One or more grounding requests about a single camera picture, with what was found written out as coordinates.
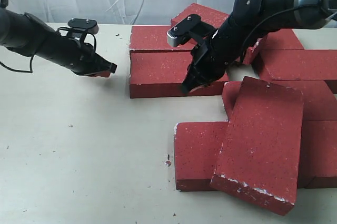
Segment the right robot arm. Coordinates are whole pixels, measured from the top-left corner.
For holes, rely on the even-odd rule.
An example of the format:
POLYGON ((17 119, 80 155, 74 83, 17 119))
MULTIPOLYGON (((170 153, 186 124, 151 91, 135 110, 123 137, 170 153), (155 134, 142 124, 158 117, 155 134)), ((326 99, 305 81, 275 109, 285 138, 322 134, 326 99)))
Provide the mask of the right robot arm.
POLYGON ((320 29, 331 20, 336 20, 336 0, 235 0, 231 14, 218 28, 192 14, 173 28, 184 42, 196 41, 181 90, 187 94, 219 80, 269 33, 320 29))

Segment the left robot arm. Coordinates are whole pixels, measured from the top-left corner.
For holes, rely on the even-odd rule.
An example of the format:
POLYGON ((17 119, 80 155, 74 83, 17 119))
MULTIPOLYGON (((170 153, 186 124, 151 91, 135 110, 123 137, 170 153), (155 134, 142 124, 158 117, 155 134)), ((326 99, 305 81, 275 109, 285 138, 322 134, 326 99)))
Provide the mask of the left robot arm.
POLYGON ((1 46, 22 56, 39 56, 79 76, 109 77, 117 65, 96 52, 96 44, 85 42, 98 33, 93 19, 73 18, 67 27, 52 29, 30 13, 1 9, 1 46))

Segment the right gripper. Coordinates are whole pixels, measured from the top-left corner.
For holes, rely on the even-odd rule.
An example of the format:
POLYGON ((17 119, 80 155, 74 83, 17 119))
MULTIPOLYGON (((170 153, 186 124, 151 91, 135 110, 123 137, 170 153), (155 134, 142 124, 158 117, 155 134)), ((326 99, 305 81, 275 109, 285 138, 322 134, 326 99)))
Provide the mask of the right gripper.
POLYGON ((182 94, 209 87, 210 83, 223 77, 235 60, 242 61, 246 38, 247 27, 235 24, 223 24, 209 35, 198 49, 191 51, 192 62, 181 83, 182 94))

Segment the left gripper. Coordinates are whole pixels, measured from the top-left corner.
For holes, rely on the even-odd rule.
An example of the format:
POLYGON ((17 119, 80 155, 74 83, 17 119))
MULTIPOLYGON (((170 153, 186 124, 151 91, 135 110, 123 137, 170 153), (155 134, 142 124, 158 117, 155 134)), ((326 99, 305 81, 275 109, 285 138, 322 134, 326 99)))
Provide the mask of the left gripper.
POLYGON ((58 48, 61 50, 57 53, 60 56, 59 64, 79 76, 108 78, 111 73, 116 72, 115 63, 109 62, 102 56, 92 55, 92 50, 87 47, 82 48, 73 39, 62 38, 58 48))

